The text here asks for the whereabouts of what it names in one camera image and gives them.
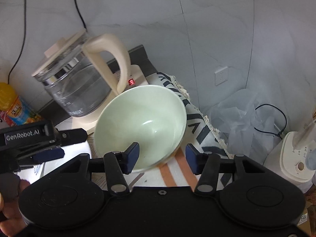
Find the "person's left hand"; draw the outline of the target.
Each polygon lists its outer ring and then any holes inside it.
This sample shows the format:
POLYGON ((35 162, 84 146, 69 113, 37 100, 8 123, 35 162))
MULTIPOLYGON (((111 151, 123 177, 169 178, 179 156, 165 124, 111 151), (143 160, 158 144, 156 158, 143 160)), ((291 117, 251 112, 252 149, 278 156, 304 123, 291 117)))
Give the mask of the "person's left hand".
POLYGON ((16 236, 27 227, 20 213, 18 200, 16 197, 5 201, 1 193, 1 213, 5 217, 5 220, 1 221, 1 236, 16 236))

